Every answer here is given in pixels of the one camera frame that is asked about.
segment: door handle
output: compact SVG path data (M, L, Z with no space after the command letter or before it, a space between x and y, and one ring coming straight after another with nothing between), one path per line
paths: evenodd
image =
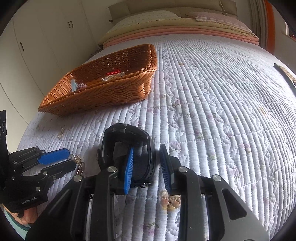
M22 46L22 42L20 42L20 45ZM24 52L24 47L22 46L22 51Z

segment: metal screw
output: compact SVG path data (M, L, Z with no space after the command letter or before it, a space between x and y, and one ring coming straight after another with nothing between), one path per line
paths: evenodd
M110 166L107 168L108 172L116 172L117 171L117 168L114 167L114 166Z
M179 167L178 170L179 170L179 172L187 172L188 171L187 167L184 167L184 166Z
M74 180L74 182L80 182L82 180L82 176L76 175L76 176L74 176L73 180Z
M222 177L220 177L219 175L214 175L213 180L216 182L220 182L222 180Z

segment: basket rim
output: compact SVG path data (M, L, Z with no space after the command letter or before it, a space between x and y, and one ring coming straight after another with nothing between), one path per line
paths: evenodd
M95 88L95 87L98 87L98 86L100 86L100 85L110 85L110 84L112 84L112 83L115 83L115 82L119 82L119 81L128 81L128 79L130 79L130 78L133 78L133 77L135 77L135 76L137 76L137 75L139 75L139 74L142 74L142 73L144 73L144 72L148 72L148 71L150 71L151 69L154 69L154 68L157 68L157 66L156 67L154 67L153 65L153 62L157 62L157 56L156 56L156 51L155 50L153 50L152 51L152 48L151 48L151 45L152 44L143 44L143 45L149 45L149 49L150 49L150 52L151 52L151 63L150 63L150 65L147 67L147 69L145 70L145 71L143 71L143 69L145 69L145 68L142 68L141 70L139 70L139 71L137 71L137 72L134 72L134 73L130 73L130 74L128 74L128 75L125 75L125 76L123 76L123 77L117 77L117 78L115 78L115 79L112 79L112 80L109 80L109 81L106 81L106 82L99 82L99 83L95 83L95 84L92 84L92 85L90 85L90 86L87 86L87 87L85 87L85 88L81 88L81 89L79 89L79 90L76 90L76 91L74 91L74 92L70 92L70 93L68 93L68 94L66 94L66 95L63 95L63 96L61 96L61 97L59 97L59 98L57 98L57 99L55 99L55 100L53 100L53 101L51 101L51 102L49 102L49 103L47 103L47 104L42 104L43 102L44 102L44 100L41 102L41 104L39 105L39 107L38 107L38 111L40 111L40 110L42 110L43 108L46 108L46 107L48 107L49 105L52 105L52 104L54 104L54 103L56 103L56 102L58 102L58 101L60 101L60 100L62 100L62 99L65 99L65 98L67 98L67 97L70 97L70 96L72 96L72 95L75 95L75 94L79 94L80 92L83 92L83 91L87 91L87 90L90 90L90 89L92 89L92 88ZM72 71L70 71L70 72L68 72L63 78L65 78L67 75L69 75ZM51 94L51 92L52 92L52 90L54 89L55 87L53 87L52 89L51 89L51 91L46 95L46 97L48 96L48 95L50 95Z

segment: brown woven basket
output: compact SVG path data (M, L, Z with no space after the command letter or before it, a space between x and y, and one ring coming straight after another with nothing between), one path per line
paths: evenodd
M119 69L125 76L102 82L107 73ZM146 98L157 69L155 47L143 44L103 56L67 73L40 104L39 112L58 116ZM72 92L71 80L87 84Z

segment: bed headboard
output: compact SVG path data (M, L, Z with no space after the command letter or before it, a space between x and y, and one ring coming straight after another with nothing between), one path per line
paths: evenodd
M109 7L113 23L139 14L168 10L185 18L188 12L213 12L237 18L237 6L231 0L126 0Z

